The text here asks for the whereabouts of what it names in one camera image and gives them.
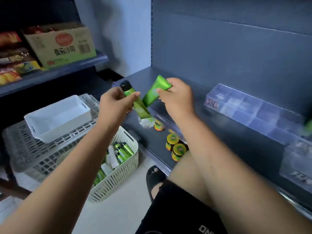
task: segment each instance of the black cap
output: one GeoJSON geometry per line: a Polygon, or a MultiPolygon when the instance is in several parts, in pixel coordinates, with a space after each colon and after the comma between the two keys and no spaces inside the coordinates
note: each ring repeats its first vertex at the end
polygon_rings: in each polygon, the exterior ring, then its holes
{"type": "Polygon", "coordinates": [[[121,87],[122,91],[124,91],[124,92],[126,92],[132,88],[130,82],[127,80],[124,80],[123,82],[121,82],[119,86],[121,87]]]}

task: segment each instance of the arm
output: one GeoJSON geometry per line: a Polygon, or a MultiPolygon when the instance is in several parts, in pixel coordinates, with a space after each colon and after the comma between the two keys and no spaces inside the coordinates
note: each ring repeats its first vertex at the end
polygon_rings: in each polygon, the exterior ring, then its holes
{"type": "Polygon", "coordinates": [[[216,211],[230,232],[311,233],[311,223],[240,160],[194,112],[191,88],[177,78],[158,89],[185,136],[216,211]]]}
{"type": "Polygon", "coordinates": [[[106,150],[138,96],[136,92],[125,98],[119,88],[103,94],[94,128],[0,226],[0,233],[71,233],[106,150]]]}

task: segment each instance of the hand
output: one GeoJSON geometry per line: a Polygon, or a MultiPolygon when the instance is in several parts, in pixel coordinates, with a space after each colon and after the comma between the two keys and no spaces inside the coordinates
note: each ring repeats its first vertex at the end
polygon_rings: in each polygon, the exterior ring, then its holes
{"type": "Polygon", "coordinates": [[[139,96],[140,92],[134,92],[126,97],[119,87],[108,90],[101,96],[97,124],[118,128],[139,96]]]}
{"type": "Polygon", "coordinates": [[[191,87],[178,78],[168,78],[167,81],[172,85],[168,91],[156,91],[172,119],[178,123],[185,117],[195,115],[191,87]]]}

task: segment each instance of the sticker on plastic container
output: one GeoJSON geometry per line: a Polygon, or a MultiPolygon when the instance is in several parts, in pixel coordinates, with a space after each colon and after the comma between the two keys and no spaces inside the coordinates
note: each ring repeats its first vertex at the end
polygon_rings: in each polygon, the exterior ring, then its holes
{"type": "Polygon", "coordinates": [[[215,101],[213,101],[213,100],[211,100],[211,99],[206,99],[206,103],[208,104],[208,105],[210,105],[210,106],[213,106],[214,108],[216,108],[217,106],[218,106],[218,103],[217,102],[215,102],[215,101]]]}
{"type": "Polygon", "coordinates": [[[307,185],[312,185],[312,179],[299,171],[293,171],[291,175],[307,185]]]}

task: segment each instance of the sandal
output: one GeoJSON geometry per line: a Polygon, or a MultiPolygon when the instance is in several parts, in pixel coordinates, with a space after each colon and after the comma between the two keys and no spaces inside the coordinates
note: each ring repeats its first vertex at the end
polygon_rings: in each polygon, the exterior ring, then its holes
{"type": "Polygon", "coordinates": [[[146,173],[146,184],[147,184],[147,190],[149,191],[149,195],[151,198],[151,202],[153,202],[152,197],[152,189],[155,187],[155,185],[164,182],[166,180],[166,175],[163,173],[156,165],[149,168],[149,170],[146,173]]]}

